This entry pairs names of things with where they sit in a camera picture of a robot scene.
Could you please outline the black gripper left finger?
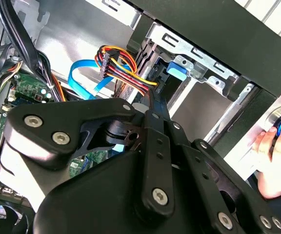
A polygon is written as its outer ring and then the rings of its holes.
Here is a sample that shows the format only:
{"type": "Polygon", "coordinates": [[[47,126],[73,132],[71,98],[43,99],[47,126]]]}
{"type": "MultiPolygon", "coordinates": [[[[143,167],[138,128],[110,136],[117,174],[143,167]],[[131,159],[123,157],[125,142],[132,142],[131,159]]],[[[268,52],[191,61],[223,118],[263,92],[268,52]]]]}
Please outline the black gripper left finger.
{"type": "Polygon", "coordinates": [[[149,92],[141,112],[122,98],[22,104],[7,115],[0,145],[0,181],[23,195],[34,211],[67,181],[71,160],[116,144],[141,156],[148,196],[154,187],[168,190],[158,170],[170,172],[170,140],[164,124],[164,99],[149,92]]]}

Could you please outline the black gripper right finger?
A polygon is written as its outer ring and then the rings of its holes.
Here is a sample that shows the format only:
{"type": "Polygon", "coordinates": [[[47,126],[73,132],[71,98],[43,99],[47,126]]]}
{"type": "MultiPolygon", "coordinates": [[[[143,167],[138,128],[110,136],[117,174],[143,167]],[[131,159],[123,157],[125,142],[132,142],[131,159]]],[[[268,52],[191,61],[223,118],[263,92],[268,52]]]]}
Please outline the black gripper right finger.
{"type": "Polygon", "coordinates": [[[192,182],[201,233],[281,234],[281,219],[266,201],[208,143],[202,139],[190,143],[159,95],[155,111],[164,119],[175,158],[192,182]]]}

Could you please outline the person's hand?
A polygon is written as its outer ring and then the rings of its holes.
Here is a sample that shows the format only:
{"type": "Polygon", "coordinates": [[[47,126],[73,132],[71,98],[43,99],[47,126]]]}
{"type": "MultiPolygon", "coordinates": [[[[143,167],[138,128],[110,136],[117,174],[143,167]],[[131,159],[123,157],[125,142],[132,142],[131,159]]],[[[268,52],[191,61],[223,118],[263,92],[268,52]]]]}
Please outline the person's hand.
{"type": "Polygon", "coordinates": [[[262,131],[252,146],[258,174],[258,189],[266,199],[281,196],[281,133],[274,146],[272,142],[277,132],[276,127],[262,131]]]}

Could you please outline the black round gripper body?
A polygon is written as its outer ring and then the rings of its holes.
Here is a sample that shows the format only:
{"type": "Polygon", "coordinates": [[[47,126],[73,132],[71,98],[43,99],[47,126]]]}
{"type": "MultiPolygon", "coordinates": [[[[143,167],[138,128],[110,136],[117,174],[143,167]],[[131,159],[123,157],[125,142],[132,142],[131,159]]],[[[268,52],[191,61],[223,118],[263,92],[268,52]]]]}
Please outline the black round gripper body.
{"type": "Polygon", "coordinates": [[[172,168],[174,214],[143,220],[135,211],[141,178],[140,156],[115,156],[54,188],[34,219],[36,234],[214,234],[201,200],[172,168]]]}

